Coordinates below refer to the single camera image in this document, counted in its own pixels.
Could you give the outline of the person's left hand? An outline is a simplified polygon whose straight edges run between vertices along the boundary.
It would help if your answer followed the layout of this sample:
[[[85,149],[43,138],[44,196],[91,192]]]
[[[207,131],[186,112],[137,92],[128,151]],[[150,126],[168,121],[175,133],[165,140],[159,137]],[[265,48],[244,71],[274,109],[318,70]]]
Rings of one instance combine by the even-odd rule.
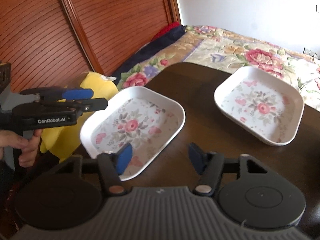
[[[4,148],[10,146],[22,151],[18,158],[21,167],[33,166],[37,156],[42,131],[42,129],[36,129],[31,139],[27,140],[13,131],[1,130],[1,160],[4,157]]]

